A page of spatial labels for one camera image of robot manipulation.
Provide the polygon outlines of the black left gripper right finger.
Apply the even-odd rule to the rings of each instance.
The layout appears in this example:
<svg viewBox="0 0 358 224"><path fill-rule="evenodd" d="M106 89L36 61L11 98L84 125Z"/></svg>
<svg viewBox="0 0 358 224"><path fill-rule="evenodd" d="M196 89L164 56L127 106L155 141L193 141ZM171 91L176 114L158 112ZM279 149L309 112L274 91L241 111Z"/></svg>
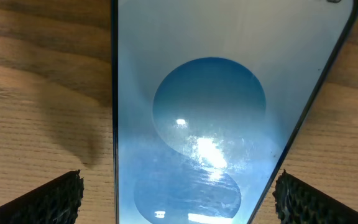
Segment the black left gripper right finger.
<svg viewBox="0 0 358 224"><path fill-rule="evenodd" d="M357 211L285 171L273 196L281 224L358 224Z"/></svg>

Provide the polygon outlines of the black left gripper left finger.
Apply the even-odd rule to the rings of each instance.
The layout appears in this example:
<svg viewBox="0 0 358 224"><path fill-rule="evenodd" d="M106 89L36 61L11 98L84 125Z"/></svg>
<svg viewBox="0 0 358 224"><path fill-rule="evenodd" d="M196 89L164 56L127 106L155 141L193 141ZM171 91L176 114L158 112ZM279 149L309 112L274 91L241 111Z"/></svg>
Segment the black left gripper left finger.
<svg viewBox="0 0 358 224"><path fill-rule="evenodd" d="M0 206L0 224L74 224L84 192L79 170Z"/></svg>

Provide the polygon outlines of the blue Galaxy smartphone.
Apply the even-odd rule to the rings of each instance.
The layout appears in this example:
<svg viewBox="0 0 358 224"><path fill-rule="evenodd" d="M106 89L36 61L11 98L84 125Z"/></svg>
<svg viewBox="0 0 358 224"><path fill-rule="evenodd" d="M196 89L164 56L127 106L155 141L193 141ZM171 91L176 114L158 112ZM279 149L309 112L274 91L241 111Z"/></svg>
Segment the blue Galaxy smartphone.
<svg viewBox="0 0 358 224"><path fill-rule="evenodd" d="M116 221L251 222L357 13L350 0L119 1Z"/></svg>

